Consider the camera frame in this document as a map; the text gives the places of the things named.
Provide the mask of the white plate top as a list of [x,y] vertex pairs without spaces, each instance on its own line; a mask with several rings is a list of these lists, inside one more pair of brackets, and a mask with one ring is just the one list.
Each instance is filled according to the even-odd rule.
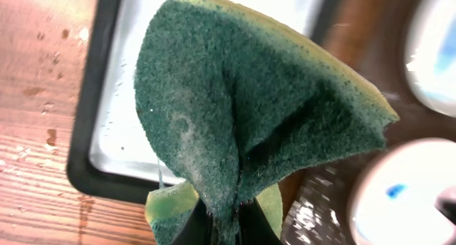
[[414,96],[455,116],[455,0],[419,0],[404,46],[405,76]]

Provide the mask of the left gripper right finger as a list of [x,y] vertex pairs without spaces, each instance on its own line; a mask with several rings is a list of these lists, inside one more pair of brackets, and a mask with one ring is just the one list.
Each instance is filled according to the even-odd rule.
[[238,245],[281,245],[256,199],[239,206]]

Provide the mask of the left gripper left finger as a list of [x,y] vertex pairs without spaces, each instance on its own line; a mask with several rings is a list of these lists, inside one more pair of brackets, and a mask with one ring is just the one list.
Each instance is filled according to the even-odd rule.
[[199,199],[171,245],[212,245],[213,223],[212,213],[207,211],[205,203]]

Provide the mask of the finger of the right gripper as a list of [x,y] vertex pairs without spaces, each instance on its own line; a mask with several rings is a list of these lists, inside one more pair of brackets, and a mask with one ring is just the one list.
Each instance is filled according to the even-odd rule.
[[455,186],[445,188],[438,194],[436,200],[437,210],[452,224],[455,223]]

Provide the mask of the white plate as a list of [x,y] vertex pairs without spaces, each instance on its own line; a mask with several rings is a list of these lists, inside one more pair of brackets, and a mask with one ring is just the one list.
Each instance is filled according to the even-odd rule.
[[419,0],[404,46],[405,76],[414,96],[455,116],[455,0]]
[[455,142],[413,140],[381,154],[361,172],[347,220],[357,245],[455,243],[452,224],[436,208],[439,193],[455,186]]

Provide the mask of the green and yellow sponge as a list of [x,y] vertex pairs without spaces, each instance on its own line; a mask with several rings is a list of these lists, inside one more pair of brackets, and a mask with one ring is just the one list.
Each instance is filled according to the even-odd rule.
[[228,0],[166,0],[151,19],[135,70],[135,105],[153,152],[183,183],[149,193],[146,219],[171,244],[201,199],[217,244],[234,244],[237,210],[258,199],[281,231],[278,182],[309,164],[304,107],[322,88],[328,108],[364,130],[393,118],[357,72],[297,31]]

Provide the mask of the dark rectangular sponge tray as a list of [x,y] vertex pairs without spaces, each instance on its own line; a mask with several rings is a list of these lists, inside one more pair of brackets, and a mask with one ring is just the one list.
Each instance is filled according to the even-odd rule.
[[80,192],[144,204],[180,183],[152,151],[138,120],[135,64],[148,24],[166,0],[98,0],[66,173]]

